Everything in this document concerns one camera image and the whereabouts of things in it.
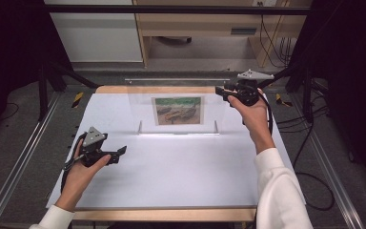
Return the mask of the paper picture card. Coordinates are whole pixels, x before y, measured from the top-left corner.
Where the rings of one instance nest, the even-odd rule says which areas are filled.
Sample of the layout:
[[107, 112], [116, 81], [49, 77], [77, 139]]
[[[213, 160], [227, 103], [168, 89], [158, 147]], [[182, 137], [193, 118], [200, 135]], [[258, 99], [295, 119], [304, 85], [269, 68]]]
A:
[[202, 123], [201, 96], [153, 97], [152, 107], [156, 125], [197, 125]]

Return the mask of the yellow black tape marker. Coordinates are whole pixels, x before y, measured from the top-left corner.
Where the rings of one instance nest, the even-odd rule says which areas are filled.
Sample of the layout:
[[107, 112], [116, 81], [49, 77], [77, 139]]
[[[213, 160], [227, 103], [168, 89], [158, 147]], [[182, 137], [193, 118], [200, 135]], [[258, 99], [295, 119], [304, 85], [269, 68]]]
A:
[[78, 107], [78, 105], [79, 105], [79, 103], [80, 103], [80, 101], [82, 99], [83, 94], [84, 93], [82, 93], [82, 92], [79, 92], [79, 93], [76, 94], [76, 96], [75, 96], [75, 98], [74, 98], [74, 100], [73, 100], [73, 102], [71, 104], [71, 107], [72, 108], [77, 108]]

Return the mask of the black curtain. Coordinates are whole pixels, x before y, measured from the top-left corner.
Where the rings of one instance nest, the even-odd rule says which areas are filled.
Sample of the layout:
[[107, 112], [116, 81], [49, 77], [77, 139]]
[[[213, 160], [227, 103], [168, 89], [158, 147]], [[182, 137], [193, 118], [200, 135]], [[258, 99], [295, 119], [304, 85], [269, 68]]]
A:
[[324, 78], [328, 105], [352, 151], [366, 167], [366, 0], [312, 0], [293, 52], [287, 84]]
[[57, 91], [66, 83], [55, 62], [70, 69], [71, 62], [48, 12], [38, 10], [44, 0], [0, 0], [0, 116], [9, 94], [38, 80], [43, 72]]

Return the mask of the black horizontal bar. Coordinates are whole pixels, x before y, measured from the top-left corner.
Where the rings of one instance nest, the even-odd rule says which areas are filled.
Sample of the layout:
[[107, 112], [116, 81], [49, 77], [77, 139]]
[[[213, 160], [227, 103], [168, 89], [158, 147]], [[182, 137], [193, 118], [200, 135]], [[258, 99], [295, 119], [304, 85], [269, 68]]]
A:
[[48, 12], [65, 13], [175, 13], [175, 14], [249, 14], [308, 15], [309, 8], [160, 6], [160, 5], [44, 5]]

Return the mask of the black metal stand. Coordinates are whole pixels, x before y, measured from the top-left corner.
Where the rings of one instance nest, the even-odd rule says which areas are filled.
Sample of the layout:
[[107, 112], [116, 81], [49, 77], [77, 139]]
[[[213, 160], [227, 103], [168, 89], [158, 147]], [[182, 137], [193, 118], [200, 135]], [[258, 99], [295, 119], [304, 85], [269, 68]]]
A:
[[314, 116], [311, 104], [312, 75], [309, 67], [303, 61], [296, 61], [284, 70], [276, 73], [272, 79], [265, 79], [259, 82], [258, 87], [263, 89], [283, 77], [288, 77], [285, 85], [288, 93], [295, 93], [299, 88], [302, 88], [302, 114], [309, 123], [313, 123]]
[[80, 82], [82, 85], [87, 86], [90, 89], [97, 89], [100, 87], [89, 79], [76, 73], [70, 68], [66, 68], [59, 63], [53, 61], [44, 62], [38, 70], [38, 89], [39, 89], [39, 103], [40, 103], [40, 114], [39, 121], [49, 112], [49, 101], [47, 93], [47, 83], [50, 83], [56, 92], [64, 92], [67, 85], [63, 79], [63, 75], [67, 75], [72, 79]]

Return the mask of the aluminium floor rail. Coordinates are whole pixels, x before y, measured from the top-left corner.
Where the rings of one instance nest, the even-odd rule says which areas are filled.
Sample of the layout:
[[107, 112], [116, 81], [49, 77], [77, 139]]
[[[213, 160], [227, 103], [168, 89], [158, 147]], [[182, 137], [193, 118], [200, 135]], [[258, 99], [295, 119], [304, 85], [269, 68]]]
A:
[[5, 210], [14, 189], [23, 175], [43, 133], [47, 129], [60, 97], [60, 93], [52, 94], [47, 112], [43, 115], [41, 120], [36, 122], [32, 133], [30, 134], [27, 142], [22, 148], [21, 153], [11, 167], [10, 173], [8, 174], [4, 184], [2, 185], [0, 189], [0, 217], [2, 216], [2, 213]]
[[334, 164], [330, 161], [317, 127], [323, 127], [328, 109], [323, 97], [311, 101], [314, 122], [300, 121], [301, 143], [292, 154], [295, 173], [306, 197], [307, 211], [315, 229], [365, 229]]

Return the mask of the wooden table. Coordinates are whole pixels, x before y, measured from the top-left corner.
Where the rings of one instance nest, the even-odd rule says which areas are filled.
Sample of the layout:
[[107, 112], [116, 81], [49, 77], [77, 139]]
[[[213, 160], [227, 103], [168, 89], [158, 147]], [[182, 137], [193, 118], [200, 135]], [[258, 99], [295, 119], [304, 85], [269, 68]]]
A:
[[[127, 87], [103, 86], [94, 94], [128, 94]], [[241, 221], [251, 220], [255, 206], [202, 208], [87, 209], [76, 207], [78, 219], [131, 221]]]

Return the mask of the person's left hand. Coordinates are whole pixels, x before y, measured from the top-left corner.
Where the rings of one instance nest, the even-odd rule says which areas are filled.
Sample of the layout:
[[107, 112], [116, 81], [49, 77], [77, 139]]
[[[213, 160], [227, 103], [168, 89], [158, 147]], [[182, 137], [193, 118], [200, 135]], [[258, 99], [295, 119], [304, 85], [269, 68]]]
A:
[[90, 167], [85, 166], [80, 159], [76, 159], [68, 173], [61, 196], [80, 197], [95, 174], [109, 162], [110, 158], [110, 155], [104, 155]]

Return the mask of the person's right hand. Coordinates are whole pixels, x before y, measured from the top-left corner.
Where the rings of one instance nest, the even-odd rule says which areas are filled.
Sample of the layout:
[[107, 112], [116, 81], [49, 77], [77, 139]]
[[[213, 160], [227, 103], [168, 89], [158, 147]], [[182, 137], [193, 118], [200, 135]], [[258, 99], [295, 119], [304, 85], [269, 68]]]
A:
[[245, 126], [251, 132], [269, 132], [267, 105], [259, 98], [253, 106], [242, 104], [232, 95], [228, 96], [229, 103], [241, 114]]

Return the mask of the yellow-handled tool right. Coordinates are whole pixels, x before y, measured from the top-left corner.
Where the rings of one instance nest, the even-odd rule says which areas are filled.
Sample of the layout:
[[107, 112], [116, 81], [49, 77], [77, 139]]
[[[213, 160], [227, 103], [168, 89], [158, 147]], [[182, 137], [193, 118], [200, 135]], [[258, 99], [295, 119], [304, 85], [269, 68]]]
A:
[[292, 102], [283, 101], [280, 94], [275, 94], [276, 104], [283, 105], [286, 107], [293, 107]]

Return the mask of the clear acrylic photo frame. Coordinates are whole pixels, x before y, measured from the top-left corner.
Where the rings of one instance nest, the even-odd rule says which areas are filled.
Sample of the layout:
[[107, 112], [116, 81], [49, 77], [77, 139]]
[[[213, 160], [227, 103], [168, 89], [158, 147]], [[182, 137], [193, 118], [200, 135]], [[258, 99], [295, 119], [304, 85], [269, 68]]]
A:
[[[214, 87], [224, 82], [217, 78], [128, 78], [126, 86], [136, 132], [140, 135], [217, 135], [224, 119], [225, 102]], [[202, 123], [156, 125], [152, 98], [173, 96], [201, 96]]]

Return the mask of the pale grey table board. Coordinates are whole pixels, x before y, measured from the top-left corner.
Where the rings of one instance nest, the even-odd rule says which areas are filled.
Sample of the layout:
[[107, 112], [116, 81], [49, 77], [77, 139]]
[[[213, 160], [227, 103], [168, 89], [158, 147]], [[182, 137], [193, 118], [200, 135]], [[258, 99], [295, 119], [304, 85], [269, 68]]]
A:
[[217, 135], [140, 135], [127, 94], [94, 94], [79, 130], [108, 135], [127, 152], [100, 170], [79, 209], [249, 207], [258, 203], [255, 149], [237, 110], [225, 102]]

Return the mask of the grey desk label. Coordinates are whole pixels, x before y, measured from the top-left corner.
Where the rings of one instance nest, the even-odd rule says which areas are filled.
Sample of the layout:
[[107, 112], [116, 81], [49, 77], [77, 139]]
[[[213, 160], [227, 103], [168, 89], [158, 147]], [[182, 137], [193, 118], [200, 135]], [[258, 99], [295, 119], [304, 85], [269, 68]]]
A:
[[231, 35], [255, 35], [257, 28], [231, 28]]

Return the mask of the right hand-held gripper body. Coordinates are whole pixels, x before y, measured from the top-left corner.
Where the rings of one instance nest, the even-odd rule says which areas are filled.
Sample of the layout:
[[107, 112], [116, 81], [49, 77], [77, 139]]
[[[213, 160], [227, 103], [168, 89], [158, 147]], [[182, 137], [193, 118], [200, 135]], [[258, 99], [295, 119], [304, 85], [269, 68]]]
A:
[[239, 73], [236, 79], [224, 84], [224, 89], [236, 94], [236, 98], [246, 106], [253, 106], [259, 99], [257, 81], [260, 79], [273, 79], [272, 74], [247, 70]]

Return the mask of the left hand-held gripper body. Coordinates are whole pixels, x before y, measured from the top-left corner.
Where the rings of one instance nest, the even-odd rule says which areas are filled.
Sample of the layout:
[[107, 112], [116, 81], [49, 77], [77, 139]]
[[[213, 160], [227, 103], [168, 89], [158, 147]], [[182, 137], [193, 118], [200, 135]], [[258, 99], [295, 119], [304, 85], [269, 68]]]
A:
[[107, 134], [102, 134], [94, 127], [90, 127], [86, 132], [81, 147], [82, 161], [86, 167], [91, 167], [105, 155], [101, 147], [107, 138]]

